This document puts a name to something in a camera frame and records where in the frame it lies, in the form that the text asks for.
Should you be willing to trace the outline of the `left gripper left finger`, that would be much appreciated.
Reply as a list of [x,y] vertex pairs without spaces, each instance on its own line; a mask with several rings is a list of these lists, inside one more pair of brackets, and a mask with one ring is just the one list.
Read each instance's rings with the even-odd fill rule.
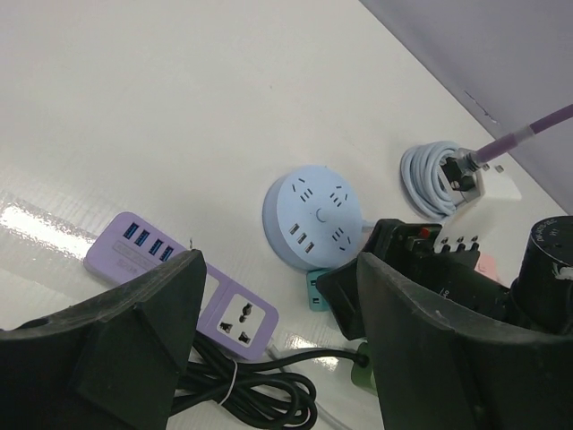
[[1,334],[4,429],[163,429],[195,331],[151,317],[172,280],[132,280]]

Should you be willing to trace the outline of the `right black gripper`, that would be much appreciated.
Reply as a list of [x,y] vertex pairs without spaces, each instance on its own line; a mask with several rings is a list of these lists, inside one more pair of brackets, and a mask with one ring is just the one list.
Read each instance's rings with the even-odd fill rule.
[[[364,251],[420,286],[473,312],[503,321],[509,290],[476,270],[482,256],[479,244],[439,243],[436,240],[440,232],[436,224],[381,219]],[[357,264],[347,263],[321,274],[316,284],[347,340],[365,337],[356,273]]]

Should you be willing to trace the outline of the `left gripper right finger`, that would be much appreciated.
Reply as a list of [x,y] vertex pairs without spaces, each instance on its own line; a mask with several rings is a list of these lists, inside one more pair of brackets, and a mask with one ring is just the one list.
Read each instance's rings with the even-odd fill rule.
[[478,314],[368,253],[357,287],[385,428],[571,428],[570,337]]

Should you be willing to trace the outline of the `teal charger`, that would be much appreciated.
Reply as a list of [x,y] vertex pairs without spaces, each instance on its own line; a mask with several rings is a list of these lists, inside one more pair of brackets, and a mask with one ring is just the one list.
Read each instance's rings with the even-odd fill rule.
[[328,312],[329,310],[328,302],[317,289],[317,279],[326,273],[329,273],[329,270],[322,269],[316,271],[308,271],[306,273],[308,305],[310,310],[313,312]]

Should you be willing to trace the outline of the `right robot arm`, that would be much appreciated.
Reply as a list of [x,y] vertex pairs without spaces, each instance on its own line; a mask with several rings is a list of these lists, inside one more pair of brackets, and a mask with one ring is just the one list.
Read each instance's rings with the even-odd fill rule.
[[535,223],[509,288],[476,270],[478,241],[439,242],[438,224],[379,220],[363,251],[408,279],[485,316],[530,330],[572,332],[572,218]]

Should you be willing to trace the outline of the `green power strip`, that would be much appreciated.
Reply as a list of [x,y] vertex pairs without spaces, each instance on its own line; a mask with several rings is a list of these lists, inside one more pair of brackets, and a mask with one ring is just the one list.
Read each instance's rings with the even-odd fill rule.
[[358,363],[354,363],[351,370],[352,384],[373,396],[378,396],[374,373],[372,370],[371,351],[367,342],[363,342],[357,349],[361,357]]

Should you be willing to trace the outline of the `blue round power strip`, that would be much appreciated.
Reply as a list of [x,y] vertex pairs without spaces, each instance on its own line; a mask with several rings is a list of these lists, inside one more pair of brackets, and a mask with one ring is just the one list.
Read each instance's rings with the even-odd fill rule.
[[362,242],[358,197],[324,166],[297,168],[267,191],[262,225],[275,254],[300,271],[336,269],[355,258]]

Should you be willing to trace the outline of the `pink power strip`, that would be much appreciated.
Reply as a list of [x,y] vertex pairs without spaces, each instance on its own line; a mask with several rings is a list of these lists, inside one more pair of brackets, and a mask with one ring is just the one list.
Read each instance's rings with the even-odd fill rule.
[[475,270],[491,280],[499,280],[495,259],[488,254],[480,254]]

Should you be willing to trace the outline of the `purple power strip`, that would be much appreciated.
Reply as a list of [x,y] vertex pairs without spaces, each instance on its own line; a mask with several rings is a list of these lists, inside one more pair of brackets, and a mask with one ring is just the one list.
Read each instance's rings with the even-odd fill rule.
[[278,325],[273,305],[129,211],[112,219],[83,264],[115,287],[172,280],[168,298],[152,313],[153,325],[177,334],[197,331],[244,360],[262,358]]

